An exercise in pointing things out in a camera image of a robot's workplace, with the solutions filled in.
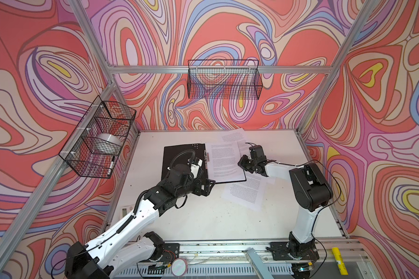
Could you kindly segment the printed paper sheet front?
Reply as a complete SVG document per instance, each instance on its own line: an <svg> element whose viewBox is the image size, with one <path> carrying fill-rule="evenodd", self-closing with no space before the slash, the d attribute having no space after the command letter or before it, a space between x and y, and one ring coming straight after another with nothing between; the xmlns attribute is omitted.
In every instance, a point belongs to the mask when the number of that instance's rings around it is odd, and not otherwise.
<svg viewBox="0 0 419 279"><path fill-rule="evenodd" d="M267 186L267 178L258 174L246 173L246 181L227 184L223 199L259 212Z"/></svg>

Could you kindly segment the printed paper sheet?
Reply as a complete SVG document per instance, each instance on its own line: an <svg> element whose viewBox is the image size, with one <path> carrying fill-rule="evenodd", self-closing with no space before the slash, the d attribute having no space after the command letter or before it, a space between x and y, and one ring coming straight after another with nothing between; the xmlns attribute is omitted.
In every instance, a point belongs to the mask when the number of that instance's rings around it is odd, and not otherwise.
<svg viewBox="0 0 419 279"><path fill-rule="evenodd" d="M236 142L239 146L250 146L247 133L242 128L221 132L219 138L223 142Z"/></svg>
<svg viewBox="0 0 419 279"><path fill-rule="evenodd" d="M267 186L267 178L258 174L246 173L246 181L227 184L223 199L259 212Z"/></svg>
<svg viewBox="0 0 419 279"><path fill-rule="evenodd" d="M237 142L205 143L208 178L216 184L246 181Z"/></svg>

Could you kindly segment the orange black file folder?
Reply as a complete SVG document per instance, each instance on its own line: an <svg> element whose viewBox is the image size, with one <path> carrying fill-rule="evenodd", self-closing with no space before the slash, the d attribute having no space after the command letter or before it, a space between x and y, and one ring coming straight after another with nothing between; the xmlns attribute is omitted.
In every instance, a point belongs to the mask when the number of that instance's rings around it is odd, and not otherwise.
<svg viewBox="0 0 419 279"><path fill-rule="evenodd" d="M171 166L177 164L186 164L191 156L200 158L203 160L203 174L201 178L209 179L206 165L206 148L205 144L183 144L183 145L172 145L164 148L163 162L162 162L162 173L161 178L164 179Z"/></svg>

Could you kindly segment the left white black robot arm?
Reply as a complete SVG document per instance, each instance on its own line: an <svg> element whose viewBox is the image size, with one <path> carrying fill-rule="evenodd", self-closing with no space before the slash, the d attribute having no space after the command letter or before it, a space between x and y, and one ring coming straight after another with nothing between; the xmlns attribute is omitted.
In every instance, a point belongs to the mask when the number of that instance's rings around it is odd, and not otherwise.
<svg viewBox="0 0 419 279"><path fill-rule="evenodd" d="M145 233L134 244L129 241L167 210L177 207L179 198L187 198L190 194L209 196L215 181L202 181L201 173L195 164L170 167L166 177L143 191L135 208L120 221L87 244L77 242L68 249L65 277L112 279L135 263L161 259L165 243L155 232Z"/></svg>

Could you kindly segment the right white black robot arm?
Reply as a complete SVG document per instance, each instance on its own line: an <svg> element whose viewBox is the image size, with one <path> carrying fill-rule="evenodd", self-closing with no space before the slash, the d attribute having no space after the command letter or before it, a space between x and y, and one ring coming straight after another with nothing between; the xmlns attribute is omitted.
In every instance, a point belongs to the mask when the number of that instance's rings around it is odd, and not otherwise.
<svg viewBox="0 0 419 279"><path fill-rule="evenodd" d="M243 155L238 166L249 173L264 177L289 180L295 200L299 205L296 224L289 233L284 249L272 249L274 253L285 252L292 259L301 259L315 248L314 229L317 217L329 206L333 191L327 179L315 163L290 165L268 159L253 159Z"/></svg>

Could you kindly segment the printed paper sheet far back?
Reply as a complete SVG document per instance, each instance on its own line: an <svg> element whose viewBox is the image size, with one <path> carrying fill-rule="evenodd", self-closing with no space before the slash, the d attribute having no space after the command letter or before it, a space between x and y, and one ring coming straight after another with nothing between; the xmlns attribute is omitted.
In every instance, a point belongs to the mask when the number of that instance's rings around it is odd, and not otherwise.
<svg viewBox="0 0 419 279"><path fill-rule="evenodd" d="M221 132L219 138L223 142L236 142L239 146L250 146L247 133L242 128Z"/></svg>

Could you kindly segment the pink white calculator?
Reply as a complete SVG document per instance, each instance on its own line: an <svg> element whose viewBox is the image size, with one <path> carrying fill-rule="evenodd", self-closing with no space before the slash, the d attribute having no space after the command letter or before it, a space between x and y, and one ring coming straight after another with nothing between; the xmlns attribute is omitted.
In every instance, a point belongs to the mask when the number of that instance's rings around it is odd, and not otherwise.
<svg viewBox="0 0 419 279"><path fill-rule="evenodd" d="M134 205L127 205L127 206L121 207L121 211L120 211L121 215L120 215L120 217L125 217L126 215L132 213L134 207L135 207Z"/></svg>

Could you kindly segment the pink tape roll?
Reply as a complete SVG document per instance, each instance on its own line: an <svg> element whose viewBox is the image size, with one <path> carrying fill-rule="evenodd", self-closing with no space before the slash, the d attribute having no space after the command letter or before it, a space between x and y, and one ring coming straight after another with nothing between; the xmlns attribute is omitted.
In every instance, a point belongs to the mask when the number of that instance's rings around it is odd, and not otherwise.
<svg viewBox="0 0 419 279"><path fill-rule="evenodd" d="M175 259L171 264L171 273L175 277L183 277L188 270L188 261L185 258Z"/></svg>

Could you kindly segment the grey metal bar front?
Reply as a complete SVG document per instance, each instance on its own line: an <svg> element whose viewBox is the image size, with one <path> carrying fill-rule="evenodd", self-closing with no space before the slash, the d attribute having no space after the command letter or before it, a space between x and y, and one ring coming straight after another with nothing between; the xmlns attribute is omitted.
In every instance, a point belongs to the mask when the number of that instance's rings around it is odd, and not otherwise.
<svg viewBox="0 0 419 279"><path fill-rule="evenodd" d="M254 248L248 248L244 251L247 260L260 279L274 279L264 262L261 260Z"/></svg>

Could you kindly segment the white tape roll in basket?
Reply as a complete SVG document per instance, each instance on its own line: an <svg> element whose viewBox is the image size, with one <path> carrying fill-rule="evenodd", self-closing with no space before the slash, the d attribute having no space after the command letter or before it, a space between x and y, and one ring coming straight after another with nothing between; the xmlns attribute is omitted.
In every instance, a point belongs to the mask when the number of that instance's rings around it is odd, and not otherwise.
<svg viewBox="0 0 419 279"><path fill-rule="evenodd" d="M118 137L108 133L99 134L95 142L96 150L104 155L116 156L120 152L122 145L123 143Z"/></svg>

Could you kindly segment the yellow marker pen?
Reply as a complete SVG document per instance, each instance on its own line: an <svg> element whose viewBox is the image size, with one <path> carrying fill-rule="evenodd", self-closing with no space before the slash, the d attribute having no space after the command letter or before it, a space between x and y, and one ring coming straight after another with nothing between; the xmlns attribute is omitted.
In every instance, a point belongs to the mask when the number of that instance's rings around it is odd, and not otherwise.
<svg viewBox="0 0 419 279"><path fill-rule="evenodd" d="M347 271L347 268L345 266L345 263L344 263L344 260L342 258L342 254L341 254L339 248L338 247L333 247L332 248L332 253L334 255L334 258L335 258L335 261L336 261L336 264L337 264L337 267L339 269L339 272L340 272L341 276L347 276L349 273Z"/></svg>

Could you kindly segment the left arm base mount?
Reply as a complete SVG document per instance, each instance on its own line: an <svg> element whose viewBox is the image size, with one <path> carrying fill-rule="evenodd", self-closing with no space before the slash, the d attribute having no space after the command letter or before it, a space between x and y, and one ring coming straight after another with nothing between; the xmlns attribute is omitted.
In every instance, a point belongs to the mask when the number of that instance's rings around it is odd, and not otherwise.
<svg viewBox="0 0 419 279"><path fill-rule="evenodd" d="M157 259L142 260L141 263L172 263L179 258L180 244L178 242L166 243L162 255Z"/></svg>

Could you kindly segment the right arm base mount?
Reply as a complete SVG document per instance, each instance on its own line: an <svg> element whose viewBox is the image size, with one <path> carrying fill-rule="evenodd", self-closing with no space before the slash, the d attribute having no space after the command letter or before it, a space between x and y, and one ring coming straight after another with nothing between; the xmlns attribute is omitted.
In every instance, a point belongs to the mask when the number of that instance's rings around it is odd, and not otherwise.
<svg viewBox="0 0 419 279"><path fill-rule="evenodd" d="M300 244L299 242L271 242L266 247L272 253L273 260L309 260L316 262L320 256L315 242Z"/></svg>

